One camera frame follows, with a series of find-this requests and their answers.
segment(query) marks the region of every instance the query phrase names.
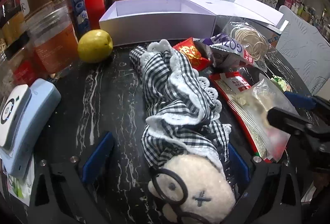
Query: plastic bag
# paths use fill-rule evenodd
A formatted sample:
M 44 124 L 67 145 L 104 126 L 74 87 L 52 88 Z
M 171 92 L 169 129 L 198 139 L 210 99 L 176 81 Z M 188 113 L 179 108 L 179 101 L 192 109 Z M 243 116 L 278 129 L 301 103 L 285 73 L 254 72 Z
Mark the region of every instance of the plastic bag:
M 197 50 L 193 38 L 180 42 L 173 46 L 173 48 L 184 54 L 188 58 L 191 66 L 197 71 L 202 71 L 211 65 L 211 61 L 202 57 L 201 53 Z
M 212 38 L 194 40 L 194 42 L 199 51 L 204 50 L 214 67 L 229 68 L 251 65 L 264 72 L 267 71 L 266 65 L 263 66 L 254 61 L 240 43 L 224 33 Z
M 230 20 L 222 32 L 243 45 L 259 68 L 267 71 L 264 56 L 268 52 L 270 44 L 259 31 L 242 19 L 235 18 L 235 22 Z
M 252 118 L 253 125 L 258 127 L 266 148 L 266 157 L 279 161 L 290 135 L 269 125 L 267 113 L 273 107 L 294 114 L 298 113 L 276 85 L 262 74 L 259 75 L 259 78 L 260 81 L 257 84 L 233 96 L 233 99 Z

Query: snack bag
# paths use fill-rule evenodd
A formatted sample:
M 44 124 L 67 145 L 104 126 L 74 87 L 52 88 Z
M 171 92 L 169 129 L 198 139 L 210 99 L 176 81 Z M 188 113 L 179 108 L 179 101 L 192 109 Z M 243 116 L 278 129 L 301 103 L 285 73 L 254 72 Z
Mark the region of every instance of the snack bag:
M 211 65 L 211 61 L 202 57 L 201 53 L 197 50 L 193 38 L 180 42 L 173 48 L 187 56 L 191 66 L 198 71 L 202 71 Z
M 214 67 L 243 67 L 254 66 L 264 72 L 267 67 L 260 66 L 247 50 L 232 37 L 220 33 L 212 38 L 195 40 L 202 47 Z

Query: white string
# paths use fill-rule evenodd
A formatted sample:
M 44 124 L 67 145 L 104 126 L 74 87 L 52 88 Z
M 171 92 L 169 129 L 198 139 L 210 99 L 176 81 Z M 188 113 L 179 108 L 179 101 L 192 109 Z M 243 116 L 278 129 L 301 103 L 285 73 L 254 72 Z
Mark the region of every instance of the white string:
M 243 45 L 254 60 L 261 60 L 267 53 L 268 42 L 252 27 L 234 27 L 230 36 Z

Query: gingham fabric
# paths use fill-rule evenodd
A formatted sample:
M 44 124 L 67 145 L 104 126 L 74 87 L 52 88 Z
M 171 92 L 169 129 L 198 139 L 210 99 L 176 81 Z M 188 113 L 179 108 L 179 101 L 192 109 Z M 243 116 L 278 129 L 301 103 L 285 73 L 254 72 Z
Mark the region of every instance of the gingham fabric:
M 148 117 L 141 143 L 149 166 L 160 168 L 175 155 L 192 153 L 223 172 L 218 152 L 228 159 L 231 126 L 218 120 L 222 106 L 208 79 L 167 40 L 147 50 L 138 46 L 129 57 L 143 83 Z

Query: white plush doll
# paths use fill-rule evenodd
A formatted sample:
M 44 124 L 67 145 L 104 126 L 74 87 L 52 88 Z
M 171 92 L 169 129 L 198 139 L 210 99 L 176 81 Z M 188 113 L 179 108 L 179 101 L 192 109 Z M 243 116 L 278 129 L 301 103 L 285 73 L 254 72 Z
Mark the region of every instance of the white plush doll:
M 235 204 L 220 160 L 228 160 L 231 126 L 219 122 L 217 91 L 167 40 L 138 46 L 130 59 L 141 75 L 148 117 L 141 143 L 152 168 L 150 192 L 178 223 L 222 221 Z
M 189 223 L 196 219 L 200 223 L 220 223 L 231 211 L 235 204 L 233 191 L 226 178 L 204 157 L 198 155 L 178 155 L 169 160 L 163 167 L 174 172 L 184 182 L 181 186 L 177 180 L 168 174 L 161 173 L 154 176 L 148 184 L 149 191 L 165 201 L 183 201 L 181 205 L 166 203 L 162 208 L 164 216 L 171 222 Z

